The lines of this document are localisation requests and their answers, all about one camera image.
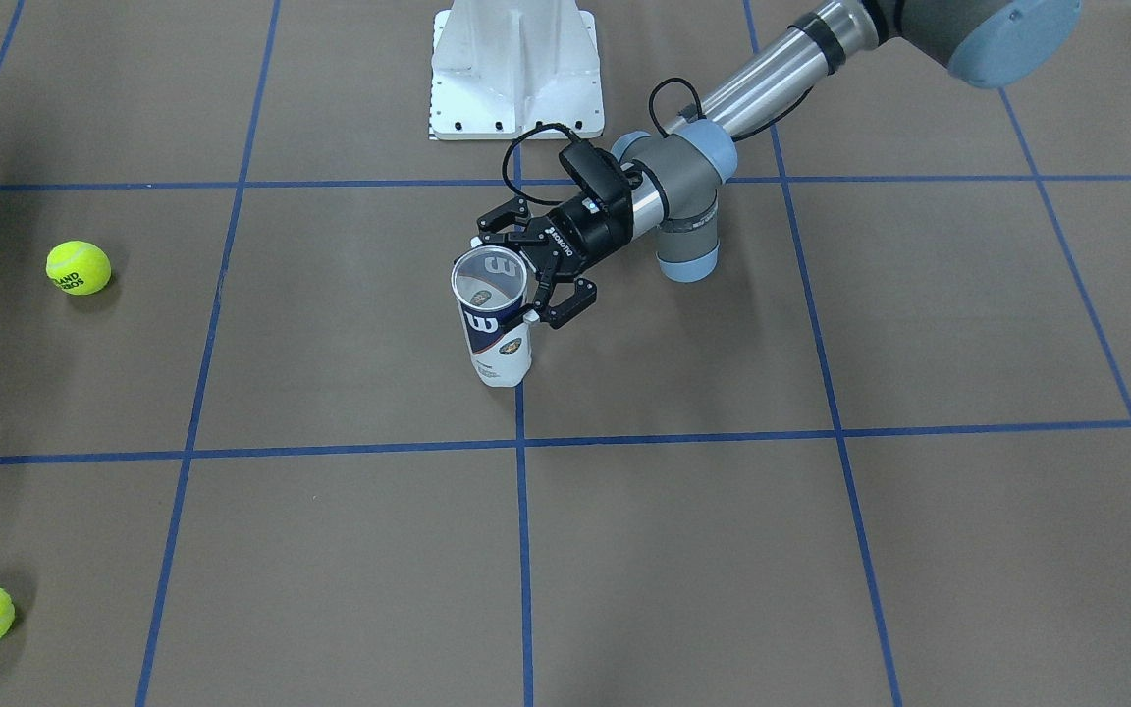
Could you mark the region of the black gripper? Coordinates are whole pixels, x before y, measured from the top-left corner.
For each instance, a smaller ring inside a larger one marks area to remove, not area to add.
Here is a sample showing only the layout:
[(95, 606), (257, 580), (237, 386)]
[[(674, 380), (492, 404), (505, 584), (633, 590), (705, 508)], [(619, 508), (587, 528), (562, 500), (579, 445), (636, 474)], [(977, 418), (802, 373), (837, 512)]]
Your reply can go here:
[(582, 191), (551, 193), (556, 204), (535, 209), (528, 198), (513, 197), (477, 218), (477, 245), (526, 245), (523, 255), (534, 270), (534, 286), (523, 305), (525, 321), (562, 328), (597, 299), (594, 283), (582, 277), (596, 264), (640, 238), (634, 229), (634, 196), (620, 202), (627, 210), (582, 205)]

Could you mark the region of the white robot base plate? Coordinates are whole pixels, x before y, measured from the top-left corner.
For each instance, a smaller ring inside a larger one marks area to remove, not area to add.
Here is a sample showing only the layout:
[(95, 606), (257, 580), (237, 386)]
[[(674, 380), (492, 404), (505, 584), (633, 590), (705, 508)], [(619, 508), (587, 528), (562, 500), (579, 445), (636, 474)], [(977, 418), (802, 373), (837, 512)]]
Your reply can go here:
[(430, 138), (605, 132), (597, 20), (575, 1), (454, 1), (432, 28)]

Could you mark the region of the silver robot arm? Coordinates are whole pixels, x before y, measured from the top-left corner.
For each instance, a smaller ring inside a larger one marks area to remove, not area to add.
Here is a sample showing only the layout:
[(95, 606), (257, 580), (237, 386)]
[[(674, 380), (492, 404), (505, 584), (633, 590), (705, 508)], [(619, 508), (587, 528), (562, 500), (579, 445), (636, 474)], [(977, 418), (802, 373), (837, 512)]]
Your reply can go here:
[(788, 117), (818, 81), (847, 60), (893, 37), (920, 49), (957, 80), (979, 89), (1020, 80), (1072, 34), (1077, 1), (826, 1), (789, 24), (749, 60), (656, 133), (628, 133), (602, 149), (569, 126), (560, 162), (579, 193), (547, 201), (530, 215), (533, 197), (477, 219), (480, 269), (512, 276), (510, 295), (459, 296), (475, 334), (503, 335), (530, 321), (553, 328), (592, 305), (597, 290), (584, 273), (647, 232), (659, 238), (665, 277), (703, 279), (717, 267), (717, 192), (735, 174), (737, 145)]

